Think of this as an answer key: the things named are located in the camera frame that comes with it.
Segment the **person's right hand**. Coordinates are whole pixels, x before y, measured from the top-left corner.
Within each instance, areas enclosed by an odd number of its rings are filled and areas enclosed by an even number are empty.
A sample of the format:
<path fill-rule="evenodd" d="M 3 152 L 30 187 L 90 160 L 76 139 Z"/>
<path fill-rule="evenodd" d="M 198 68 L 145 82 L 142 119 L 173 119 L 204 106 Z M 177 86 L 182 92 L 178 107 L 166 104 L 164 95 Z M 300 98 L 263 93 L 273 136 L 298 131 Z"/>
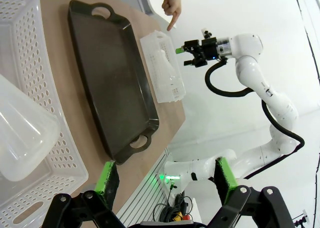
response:
<path fill-rule="evenodd" d="M 174 27 L 179 16 L 181 15 L 182 2 L 181 0 L 163 0 L 162 8 L 167 16 L 171 16 L 171 21 L 166 29 L 169 32 Z"/>

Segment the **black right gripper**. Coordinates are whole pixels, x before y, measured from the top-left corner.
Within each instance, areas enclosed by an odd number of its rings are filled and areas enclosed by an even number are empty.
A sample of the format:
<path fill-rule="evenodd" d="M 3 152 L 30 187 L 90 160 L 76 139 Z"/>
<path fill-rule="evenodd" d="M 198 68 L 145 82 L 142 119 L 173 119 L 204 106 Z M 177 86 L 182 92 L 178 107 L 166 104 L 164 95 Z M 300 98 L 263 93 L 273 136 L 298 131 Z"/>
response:
<path fill-rule="evenodd" d="M 184 61 L 184 66 L 194 66 L 196 68 L 206 66 L 207 61 L 218 59 L 217 38 L 185 41 L 181 47 L 175 49 L 176 54 L 184 52 L 194 54 L 194 59 Z"/>

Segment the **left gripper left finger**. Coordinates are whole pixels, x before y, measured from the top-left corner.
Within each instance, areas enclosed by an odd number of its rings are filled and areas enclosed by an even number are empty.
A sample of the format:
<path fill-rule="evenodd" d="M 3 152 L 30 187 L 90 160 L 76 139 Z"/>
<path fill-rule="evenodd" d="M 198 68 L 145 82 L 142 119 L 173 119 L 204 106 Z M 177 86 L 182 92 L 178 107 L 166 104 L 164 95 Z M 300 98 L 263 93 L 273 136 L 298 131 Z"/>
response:
<path fill-rule="evenodd" d="M 47 211 L 48 228 L 80 228 L 92 221 L 97 228 L 123 228 L 113 213 L 113 203 L 120 184 L 117 165 L 107 161 L 93 190 L 76 197 L 67 193 L 56 194 Z"/>

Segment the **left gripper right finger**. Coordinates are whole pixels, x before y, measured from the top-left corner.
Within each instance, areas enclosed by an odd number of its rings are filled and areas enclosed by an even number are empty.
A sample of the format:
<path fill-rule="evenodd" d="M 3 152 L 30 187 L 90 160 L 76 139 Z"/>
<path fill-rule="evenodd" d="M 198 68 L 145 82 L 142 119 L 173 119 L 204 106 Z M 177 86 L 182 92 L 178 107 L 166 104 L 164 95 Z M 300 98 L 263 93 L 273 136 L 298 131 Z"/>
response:
<path fill-rule="evenodd" d="M 241 217 L 251 217 L 258 228 L 291 228 L 293 221 L 278 188 L 238 184 L 224 157 L 215 160 L 213 176 L 221 208 L 208 223 L 208 228 L 234 228 Z"/>

